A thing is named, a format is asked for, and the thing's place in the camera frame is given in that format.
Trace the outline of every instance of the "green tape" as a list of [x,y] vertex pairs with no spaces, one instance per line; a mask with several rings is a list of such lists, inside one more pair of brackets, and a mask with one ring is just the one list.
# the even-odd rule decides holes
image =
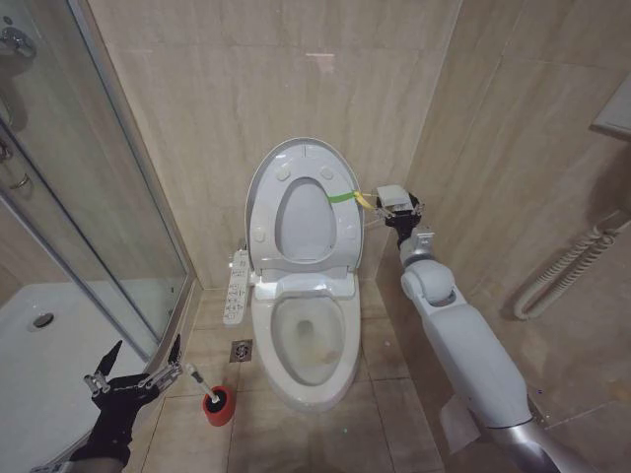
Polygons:
[[351,200],[354,198],[355,198],[355,192],[347,192],[345,194],[329,195],[328,201],[331,204],[339,204],[340,202],[346,202],[347,200]]

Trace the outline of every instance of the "yellow tape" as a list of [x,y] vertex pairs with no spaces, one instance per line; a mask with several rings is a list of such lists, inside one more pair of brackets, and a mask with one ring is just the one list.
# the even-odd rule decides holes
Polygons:
[[359,202],[359,204],[362,207],[368,210],[375,210],[375,207],[371,205],[370,202],[364,198],[364,196],[359,190],[354,191],[353,195],[355,196],[355,200],[357,200],[357,202]]

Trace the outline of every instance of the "toilet brush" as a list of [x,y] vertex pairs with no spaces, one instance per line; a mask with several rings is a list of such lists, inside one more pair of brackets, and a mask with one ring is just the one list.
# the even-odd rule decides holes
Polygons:
[[221,427],[227,424],[235,413],[235,395],[226,386],[208,386],[193,363],[186,364],[186,372],[191,375],[200,389],[206,394],[202,401],[202,409],[212,426]]

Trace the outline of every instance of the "floor drain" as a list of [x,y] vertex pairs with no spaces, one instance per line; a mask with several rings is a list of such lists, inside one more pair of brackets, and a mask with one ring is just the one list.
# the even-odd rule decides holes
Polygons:
[[252,359],[252,341],[235,340],[230,351],[230,363],[249,362]]
[[52,312],[43,313],[35,318],[33,321],[33,327],[35,328],[43,328],[52,323],[52,320],[55,318],[55,315]]

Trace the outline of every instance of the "white toilet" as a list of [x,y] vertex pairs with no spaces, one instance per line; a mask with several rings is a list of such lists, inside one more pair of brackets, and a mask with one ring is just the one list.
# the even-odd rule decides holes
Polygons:
[[364,213],[327,197],[358,188],[333,148],[297,138],[263,160],[247,193],[254,340],[270,385],[298,410],[333,407],[357,370]]

